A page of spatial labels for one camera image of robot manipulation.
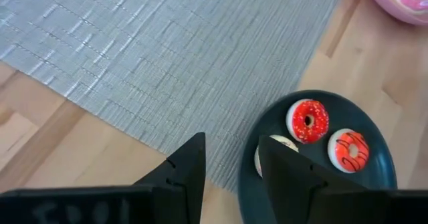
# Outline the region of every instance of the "orange donut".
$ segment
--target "orange donut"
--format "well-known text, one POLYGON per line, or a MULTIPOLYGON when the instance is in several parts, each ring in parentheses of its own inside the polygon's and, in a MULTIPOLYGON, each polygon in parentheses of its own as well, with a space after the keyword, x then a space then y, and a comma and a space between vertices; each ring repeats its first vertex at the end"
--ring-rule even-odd
POLYGON ((344 173, 361 171, 368 161, 369 147, 359 134, 350 129, 336 131, 328 141, 328 157, 344 173))

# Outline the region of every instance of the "red donut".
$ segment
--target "red donut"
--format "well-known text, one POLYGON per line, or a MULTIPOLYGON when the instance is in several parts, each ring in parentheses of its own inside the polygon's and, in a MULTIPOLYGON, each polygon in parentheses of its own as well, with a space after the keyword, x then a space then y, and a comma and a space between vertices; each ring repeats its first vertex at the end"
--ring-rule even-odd
POLYGON ((313 143, 327 133, 328 114, 319 101, 303 99, 288 110, 286 124, 288 132, 297 141, 313 143))
POLYGON ((350 129, 336 131, 328 141, 328 157, 344 173, 361 171, 368 161, 369 152, 362 134, 350 129))

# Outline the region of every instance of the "plate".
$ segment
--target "plate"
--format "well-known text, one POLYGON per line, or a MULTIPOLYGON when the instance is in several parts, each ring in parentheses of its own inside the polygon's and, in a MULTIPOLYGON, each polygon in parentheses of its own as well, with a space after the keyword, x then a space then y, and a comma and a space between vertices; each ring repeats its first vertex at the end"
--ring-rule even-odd
POLYGON ((279 134, 293 140, 300 154, 314 162, 350 179, 368 189, 396 189, 397 179, 393 159, 388 146, 376 124, 350 100, 322 90, 304 90, 288 94, 272 104, 251 129, 238 176, 238 199, 244 223, 276 223, 263 180, 254 167, 254 152, 261 135, 279 134), (314 144, 301 144, 294 140, 286 127, 286 114, 296 101, 313 99, 326 108, 330 123, 327 134, 314 144), (327 145, 331 135, 342 128, 361 133, 370 147, 370 157, 366 166, 354 174, 346 174, 336 169, 327 155, 327 145))

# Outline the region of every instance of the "wooden surface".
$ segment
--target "wooden surface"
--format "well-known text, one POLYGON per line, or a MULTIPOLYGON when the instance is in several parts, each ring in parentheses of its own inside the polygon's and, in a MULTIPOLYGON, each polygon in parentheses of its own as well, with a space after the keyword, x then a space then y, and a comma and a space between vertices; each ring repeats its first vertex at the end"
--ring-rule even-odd
MULTIPOLYGON (((428 29, 395 21, 373 0, 341 0, 300 83, 342 94, 369 114, 400 188, 428 187, 427 86, 428 29)), ((127 185, 164 159, 0 63, 0 191, 127 185)), ((207 181, 201 222, 240 223, 236 196, 207 181)))

